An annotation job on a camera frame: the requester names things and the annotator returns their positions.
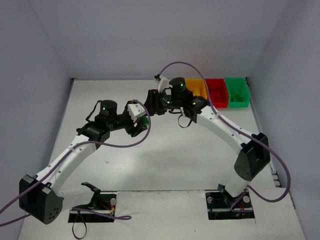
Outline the red green yellow striped stack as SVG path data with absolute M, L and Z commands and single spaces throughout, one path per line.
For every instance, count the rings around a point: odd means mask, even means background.
M 143 115 L 139 118 L 139 121 L 143 123 L 144 127 L 149 126 L 149 118 L 146 115 Z

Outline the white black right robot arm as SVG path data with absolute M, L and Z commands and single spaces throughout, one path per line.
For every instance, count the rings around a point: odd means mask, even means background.
M 267 136 L 243 130 L 225 118 L 216 108 L 211 107 L 206 98 L 194 96 L 183 77 L 168 80 L 158 74 L 155 80 L 158 88 L 148 91 L 144 103 L 149 114 L 163 115 L 177 110 L 180 116 L 205 127 L 224 140 L 237 154 L 233 167 L 235 173 L 224 185 L 224 191 L 232 198 L 238 197 L 270 163 L 270 153 L 264 148 L 269 144 Z

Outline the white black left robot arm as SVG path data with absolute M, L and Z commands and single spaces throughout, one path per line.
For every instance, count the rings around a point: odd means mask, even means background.
M 45 225 L 64 210 L 94 210 L 99 207 L 101 190 L 89 182 L 63 190 L 62 186 L 80 164 L 101 146 L 107 146 L 110 133 L 125 130 L 131 137 L 150 131 L 152 109 L 138 100 L 128 101 L 123 113 L 117 113 L 113 100 L 99 100 L 99 113 L 76 130 L 69 146 L 46 168 L 19 182 L 19 207 Z

